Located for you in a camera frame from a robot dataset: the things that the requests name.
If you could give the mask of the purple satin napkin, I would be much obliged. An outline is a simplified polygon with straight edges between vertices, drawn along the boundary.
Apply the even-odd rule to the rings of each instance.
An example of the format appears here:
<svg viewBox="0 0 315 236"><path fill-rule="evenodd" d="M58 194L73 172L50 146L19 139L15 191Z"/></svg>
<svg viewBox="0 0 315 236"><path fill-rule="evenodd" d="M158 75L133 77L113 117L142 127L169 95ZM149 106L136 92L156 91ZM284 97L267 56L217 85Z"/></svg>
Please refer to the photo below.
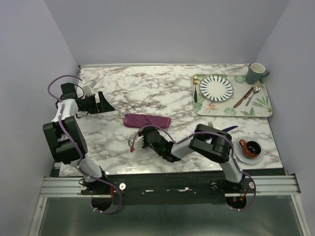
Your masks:
<svg viewBox="0 0 315 236"><path fill-rule="evenodd" d="M125 114L124 126L129 128L141 128L146 125L154 125L160 128L168 128L171 118L145 114Z"/></svg>

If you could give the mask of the purple handled knife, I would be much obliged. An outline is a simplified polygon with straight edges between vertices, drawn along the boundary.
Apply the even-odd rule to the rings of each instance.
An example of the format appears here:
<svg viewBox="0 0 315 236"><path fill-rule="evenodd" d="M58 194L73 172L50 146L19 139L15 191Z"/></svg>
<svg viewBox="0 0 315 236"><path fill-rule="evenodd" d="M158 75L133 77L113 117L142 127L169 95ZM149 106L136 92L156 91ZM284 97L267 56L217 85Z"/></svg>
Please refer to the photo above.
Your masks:
<svg viewBox="0 0 315 236"><path fill-rule="evenodd" d="M216 128L213 128L213 127L210 127L210 126L206 126L206 129L205 131L207 132L212 132L212 133L228 133L229 131L237 128L238 126L231 126L231 127L228 127L228 128L224 128L222 130L220 129L216 129ZM210 140L214 137L214 135L211 135L211 134L205 134L205 137L207 140Z"/></svg>

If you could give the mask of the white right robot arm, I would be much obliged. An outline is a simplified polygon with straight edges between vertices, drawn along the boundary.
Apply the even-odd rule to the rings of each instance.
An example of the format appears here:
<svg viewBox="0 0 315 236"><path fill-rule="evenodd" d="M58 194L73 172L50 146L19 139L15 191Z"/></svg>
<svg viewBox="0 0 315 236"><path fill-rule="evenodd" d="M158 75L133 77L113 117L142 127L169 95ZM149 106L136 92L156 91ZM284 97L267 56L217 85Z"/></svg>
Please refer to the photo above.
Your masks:
<svg viewBox="0 0 315 236"><path fill-rule="evenodd" d="M156 154L168 162L177 162L193 152L218 163L222 168L227 189L233 193L244 187L243 174L230 154L234 147L232 137L225 131L199 124L195 131L180 141L168 141L159 131L161 129L148 125L140 131L143 147L151 148Z"/></svg>

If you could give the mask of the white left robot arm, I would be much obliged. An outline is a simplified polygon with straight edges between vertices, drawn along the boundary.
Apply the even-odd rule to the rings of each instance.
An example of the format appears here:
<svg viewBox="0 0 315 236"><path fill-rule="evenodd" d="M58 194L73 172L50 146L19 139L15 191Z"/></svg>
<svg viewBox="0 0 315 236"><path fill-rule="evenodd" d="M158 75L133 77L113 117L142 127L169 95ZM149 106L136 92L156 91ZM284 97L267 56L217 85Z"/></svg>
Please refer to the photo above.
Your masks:
<svg viewBox="0 0 315 236"><path fill-rule="evenodd" d="M84 183L91 185L98 194L104 194L109 189L105 171L88 155L86 140L77 123L77 113L88 115L112 112L115 108L105 99L103 92L96 94L87 91L79 97L73 83L61 85L62 95L55 98L57 113L51 122L43 125L43 132L50 152L56 162L62 162L75 168L84 177Z"/></svg>

